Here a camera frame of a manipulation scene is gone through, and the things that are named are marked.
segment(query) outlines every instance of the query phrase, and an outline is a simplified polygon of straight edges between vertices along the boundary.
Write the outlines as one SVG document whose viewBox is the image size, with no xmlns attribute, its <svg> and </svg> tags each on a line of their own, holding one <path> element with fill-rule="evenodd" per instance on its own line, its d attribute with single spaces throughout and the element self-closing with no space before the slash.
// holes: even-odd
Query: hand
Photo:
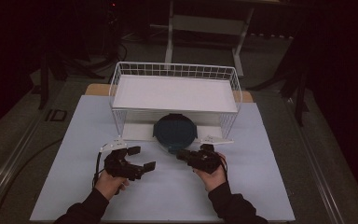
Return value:
<svg viewBox="0 0 358 224">
<path fill-rule="evenodd" d="M 103 170 L 100 178 L 95 184 L 95 188 L 101 192 L 107 201 L 110 201 L 119 189 L 125 190 L 126 186 L 129 184 L 130 182 L 127 178 L 118 176 L 112 177 L 105 170 Z"/>
<path fill-rule="evenodd" d="M 224 155 L 220 153 L 219 155 L 222 157 L 222 160 L 226 159 Z M 193 172 L 196 173 L 201 178 L 201 180 L 205 184 L 205 189 L 208 192 L 217 188 L 221 184 L 226 183 L 226 174 L 222 165 L 220 165 L 211 175 L 206 172 L 203 172 L 202 170 L 198 170 L 195 168 L 193 168 Z"/>
</svg>

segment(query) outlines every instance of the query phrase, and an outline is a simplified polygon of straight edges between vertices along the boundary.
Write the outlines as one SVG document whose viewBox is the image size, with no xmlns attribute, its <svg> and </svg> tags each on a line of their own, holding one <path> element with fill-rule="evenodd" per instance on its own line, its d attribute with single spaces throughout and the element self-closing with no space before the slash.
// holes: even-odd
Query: black round object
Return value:
<svg viewBox="0 0 358 224">
<path fill-rule="evenodd" d="M 186 148 L 197 137 L 197 126 L 181 114 L 169 114 L 155 125 L 153 135 L 172 154 Z"/>
</svg>

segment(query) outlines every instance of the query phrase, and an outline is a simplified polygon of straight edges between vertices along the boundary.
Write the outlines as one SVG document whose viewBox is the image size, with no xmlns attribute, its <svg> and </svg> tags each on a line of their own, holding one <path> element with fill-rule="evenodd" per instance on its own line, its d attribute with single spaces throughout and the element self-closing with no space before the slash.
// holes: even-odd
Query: dark floor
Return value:
<svg viewBox="0 0 358 224">
<path fill-rule="evenodd" d="M 290 41 L 248 37 L 241 52 L 245 74 L 241 80 L 242 88 L 272 77 Z M 163 45 L 130 41 L 123 41 L 123 45 L 128 50 L 126 61 L 164 62 L 166 47 Z M 172 61 L 233 65 L 230 49 L 174 47 Z M 37 110 L 38 95 L 26 94 L 0 120 L 0 169 L 16 148 L 23 149 L 18 158 L 19 165 L 11 167 L 18 171 L 38 150 L 63 138 L 79 97 L 90 83 L 106 82 L 113 68 L 99 73 L 106 77 L 104 80 L 75 73 L 65 82 L 52 79 L 50 100 L 42 111 Z M 301 128 L 294 119 L 291 99 L 283 99 L 278 93 L 281 85 L 278 83 L 262 91 L 252 91 L 251 94 L 260 109 L 295 212 L 296 221 L 291 223 L 358 223 L 358 186 L 312 92 L 306 92 L 305 103 L 309 111 L 303 113 L 304 127 Z M 50 109 L 65 110 L 68 115 L 64 121 L 45 120 Z M 18 176 L 16 172 L 7 175 L 8 178 L 17 178 L 13 185 L 7 185 L 10 188 L 0 204 L 0 223 L 29 223 L 59 145 L 48 147 L 34 157 Z M 0 198 L 5 192 L 0 189 Z"/>
</svg>

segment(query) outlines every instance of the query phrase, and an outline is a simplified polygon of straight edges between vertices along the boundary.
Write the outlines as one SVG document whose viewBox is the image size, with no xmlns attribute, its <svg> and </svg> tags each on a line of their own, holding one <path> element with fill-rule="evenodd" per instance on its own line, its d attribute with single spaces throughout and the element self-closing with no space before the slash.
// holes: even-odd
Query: black sleeve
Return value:
<svg viewBox="0 0 358 224">
<path fill-rule="evenodd" d="M 228 182 L 208 194 L 217 216 L 228 224 L 261 224 L 267 221 L 255 214 L 255 208 L 241 194 L 232 194 Z"/>
<path fill-rule="evenodd" d="M 66 214 L 59 217 L 54 223 L 99 223 L 108 204 L 109 201 L 104 198 L 101 192 L 93 189 L 83 203 L 75 203 L 69 207 Z"/>
</svg>

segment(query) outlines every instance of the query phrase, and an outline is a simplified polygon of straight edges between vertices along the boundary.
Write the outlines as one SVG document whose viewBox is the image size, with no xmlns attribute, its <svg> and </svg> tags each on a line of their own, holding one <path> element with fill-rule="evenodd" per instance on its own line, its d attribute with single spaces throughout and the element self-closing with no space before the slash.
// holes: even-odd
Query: white table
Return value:
<svg viewBox="0 0 358 224">
<path fill-rule="evenodd" d="M 46 183 L 31 215 L 32 221 L 51 221 L 91 191 L 98 151 L 117 138 L 108 96 L 85 95 L 79 101 Z M 294 220 L 273 151 L 257 105 L 242 104 L 229 138 L 235 143 L 216 146 L 227 157 L 228 180 L 270 221 Z M 127 142 L 141 153 L 127 158 L 133 164 L 156 161 L 156 170 L 131 182 L 115 196 L 103 216 L 115 222 L 218 222 L 199 177 L 183 161 L 156 142 Z M 189 147 L 199 150 L 200 144 Z"/>
</svg>

